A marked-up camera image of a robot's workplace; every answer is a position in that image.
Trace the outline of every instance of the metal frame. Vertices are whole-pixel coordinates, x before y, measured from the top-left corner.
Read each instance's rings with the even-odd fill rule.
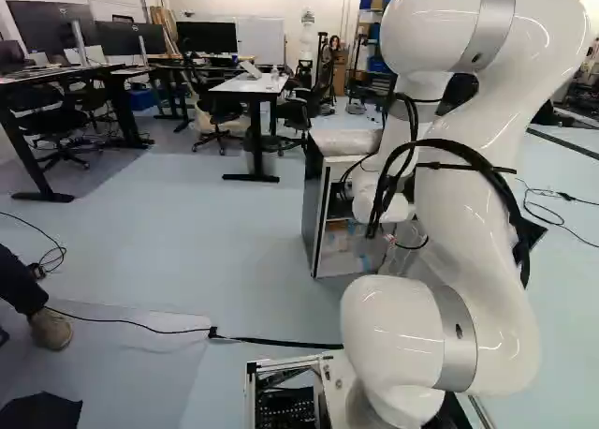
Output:
[[[280,361],[264,360],[247,363],[245,374],[245,427],[246,429],[256,428],[256,395],[260,390],[260,375],[273,373],[278,375],[275,383],[282,383],[286,380],[301,374],[312,371],[318,371],[320,361],[326,358],[326,355],[318,354],[314,356],[292,357]],[[318,398],[320,389],[314,386],[314,414],[318,418],[320,412],[318,408]]]

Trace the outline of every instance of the person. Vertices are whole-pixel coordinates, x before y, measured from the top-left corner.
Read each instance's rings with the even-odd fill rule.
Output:
[[[33,273],[12,252],[0,244],[0,299],[27,317],[34,341],[42,348],[60,351],[73,337],[71,325],[45,307],[48,293]]]

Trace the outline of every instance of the computer monitor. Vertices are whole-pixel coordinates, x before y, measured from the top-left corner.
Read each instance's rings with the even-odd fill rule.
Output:
[[[25,54],[17,40],[0,40],[0,72],[23,69],[25,62]]]
[[[94,17],[87,5],[14,0],[7,4],[29,52],[55,55],[77,48],[71,28],[75,20],[80,23],[85,46],[98,45]]]
[[[130,22],[96,22],[97,33],[106,56],[132,56],[141,54],[139,36],[147,54],[167,52],[162,25]]]
[[[179,46],[190,52],[237,52],[235,23],[177,22]]]

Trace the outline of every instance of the black cable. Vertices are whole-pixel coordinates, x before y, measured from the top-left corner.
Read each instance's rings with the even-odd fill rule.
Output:
[[[272,347],[287,348],[313,348],[313,349],[343,349],[343,345],[330,343],[306,343],[296,342],[294,340],[273,340],[270,338],[257,337],[224,337],[216,333],[216,328],[212,327],[208,338],[216,340],[234,340],[243,343],[252,343],[254,345],[269,345]]]
[[[426,239],[424,239],[424,242],[422,242],[422,244],[419,244],[418,246],[403,246],[402,244],[398,244],[397,242],[395,242],[395,245],[398,246],[399,248],[416,251],[417,249],[424,248],[428,242],[429,242],[429,236],[427,235]]]
[[[378,151],[373,151],[372,153],[368,153],[367,155],[365,155],[364,157],[362,157],[358,162],[354,163],[352,166],[350,166],[342,175],[341,178],[339,179],[339,184],[341,185],[341,190],[340,190],[340,196],[342,198],[343,201],[348,202],[350,201],[350,199],[347,197],[347,195],[345,194],[345,184],[347,182],[347,179],[349,179],[349,175],[350,173],[358,166],[360,165],[360,167],[364,170],[364,168],[362,167],[362,162],[364,162],[366,159],[372,157],[373,155],[375,155],[376,153],[378,153]]]
[[[504,206],[509,214],[509,223],[515,228],[519,238],[519,242],[515,246],[515,250],[518,251],[521,258],[520,280],[523,287],[526,287],[530,276],[530,246],[526,237],[526,228],[518,203],[504,177],[494,169],[494,166],[478,151],[457,141],[444,139],[425,139],[422,141],[405,143],[404,145],[401,145],[393,150],[387,159],[383,170],[381,171],[381,176],[376,189],[376,195],[374,197],[373,210],[371,212],[371,218],[368,224],[369,228],[367,230],[367,236],[372,234],[373,229],[376,230],[378,227],[381,215],[387,210],[389,204],[388,200],[384,200],[385,194],[395,193],[393,190],[393,182],[396,182],[398,178],[402,176],[403,172],[407,168],[408,163],[404,162],[397,175],[392,177],[390,181],[387,181],[387,183],[390,185],[386,185],[383,179],[385,176],[387,176],[389,167],[402,153],[407,150],[413,150],[418,146],[440,149],[461,157],[470,165],[472,165],[475,170],[482,174],[489,184],[494,188],[495,192],[504,203]]]
[[[415,103],[440,103],[442,98],[437,99],[415,99],[411,98]]]
[[[405,104],[405,108],[408,113],[408,120],[410,122],[410,140],[411,140],[411,142],[414,142],[418,138],[418,125],[419,125],[418,110],[416,107],[416,102],[406,94],[396,94],[395,97],[398,99],[401,99],[403,101],[403,103]],[[374,236],[376,235],[376,227],[378,226],[378,223],[380,222],[381,216],[387,210],[389,204],[393,200],[393,196],[397,192],[397,186],[402,177],[402,174],[407,169],[408,165],[410,165],[410,162],[412,161],[412,159],[414,157],[414,153],[415,153],[415,148],[414,147],[409,148],[408,155],[406,156],[405,160],[403,161],[403,165],[400,168],[400,172],[397,175],[391,177],[390,179],[387,178],[387,173],[388,173],[389,168],[391,167],[391,165],[397,158],[397,156],[393,156],[393,157],[390,156],[387,159],[385,166],[381,170],[381,174],[379,175],[379,178],[378,178],[378,183],[376,186],[376,193],[375,193],[374,201],[373,201],[373,208],[371,209],[371,215],[370,215],[371,223],[369,223],[368,227],[366,228],[366,238],[371,239],[371,238],[374,238]]]
[[[570,234],[574,235],[580,242],[587,244],[588,246],[592,246],[593,248],[599,248],[599,244],[594,244],[593,242],[586,240],[585,238],[583,238],[582,236],[578,235],[576,232],[574,232],[573,230],[571,230],[570,228],[565,226],[565,219],[560,214],[558,214],[557,212],[555,212],[552,209],[549,209],[546,206],[539,204],[538,202],[530,201],[529,194],[537,195],[539,197],[547,197],[547,198],[555,198],[555,199],[565,200],[568,202],[580,202],[582,204],[587,204],[590,206],[599,206],[599,202],[581,200],[581,199],[573,197],[572,195],[569,195],[565,192],[555,192],[548,188],[530,187],[528,184],[526,184],[526,182],[524,180],[522,180],[520,178],[516,178],[516,179],[518,181],[520,181],[521,183],[523,183],[524,186],[526,187],[526,189],[524,190],[524,199],[522,200],[522,207],[524,208],[524,210],[526,212],[528,212],[533,217],[543,221],[544,223],[547,223],[548,225],[555,226],[557,228],[562,228],[562,229],[570,232]],[[544,212],[547,212],[549,215],[555,216],[556,220],[550,220],[546,216],[541,216],[541,215],[533,212],[532,208],[542,209]]]
[[[208,333],[208,338],[212,340],[231,340],[241,343],[252,343],[256,345],[270,345],[275,347],[288,347],[288,348],[315,348],[315,349],[343,349],[343,345],[334,345],[327,343],[305,343],[287,340],[272,340],[269,338],[255,338],[255,337],[225,337],[216,333],[216,327],[211,326],[210,328],[195,328],[186,329],[183,331],[158,331],[157,329],[146,326],[145,324],[137,323],[135,321],[129,321],[127,319],[97,319],[97,318],[84,318],[78,317],[77,315],[69,314],[62,310],[57,310],[52,307],[44,306],[48,310],[55,312],[64,317],[78,319],[80,321],[87,321],[90,323],[122,323],[137,326],[138,328],[145,329],[152,333],[159,333],[163,335],[176,335],[182,333]]]
[[[53,239],[50,235],[48,235],[46,232],[44,232],[42,229],[38,228],[37,226],[29,223],[26,220],[23,220],[22,218],[13,215],[13,214],[8,214],[6,212],[0,212],[0,215],[4,215],[4,216],[8,216],[10,218],[14,218],[17,221],[20,221],[21,223],[23,223],[24,225],[27,225],[29,228],[33,228],[37,231],[39,231],[44,237],[46,237],[48,240],[50,240],[52,243],[54,243],[56,246],[52,249],[49,249],[48,251],[46,251],[44,253],[44,255],[39,259],[38,264],[41,265],[42,267],[46,267],[47,265],[51,265],[54,262],[58,262],[56,265],[54,265],[51,268],[44,268],[44,270],[46,271],[47,274],[52,273],[54,270],[56,270],[58,267],[60,267],[63,262],[65,261],[65,255],[66,255],[66,248],[64,246],[60,246],[58,244],[58,242],[56,242],[55,239]],[[54,258],[54,259],[50,259],[50,260],[46,260],[46,258],[54,253],[55,251],[58,251],[60,254]]]
[[[133,326],[137,326],[142,329],[146,329],[152,333],[161,333],[164,335],[171,335],[177,333],[207,333],[211,328],[195,328],[195,329],[187,329],[184,331],[158,331],[157,329],[153,329],[150,326],[146,326],[145,324],[136,323],[135,321],[128,321],[126,319],[95,319],[95,318],[84,318],[77,317],[76,315],[68,314],[67,312],[63,312],[62,310],[52,309],[51,307],[45,306],[48,310],[55,312],[57,314],[63,315],[65,317],[79,319],[81,321],[88,321],[91,323],[123,323],[123,324],[131,324]]]

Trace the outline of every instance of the white desk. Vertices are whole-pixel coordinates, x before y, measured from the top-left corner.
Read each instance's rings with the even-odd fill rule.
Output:
[[[255,80],[247,73],[242,73],[235,78],[218,84],[210,92],[231,92],[244,94],[276,94],[279,95],[289,77],[281,75],[277,81],[272,79],[270,73],[264,73],[259,80]]]
[[[224,174],[224,180],[254,181],[262,183],[278,183],[277,176],[264,173],[262,164],[262,128],[260,127],[260,103],[270,103],[270,133],[276,134],[277,97],[283,92],[287,83],[287,75],[273,79],[269,73],[264,73],[258,80],[250,79],[247,73],[242,73],[233,79],[225,81],[208,91],[215,99],[226,96],[231,99],[247,102],[250,105],[250,132],[252,137],[252,154],[254,155],[254,171],[247,174]]]

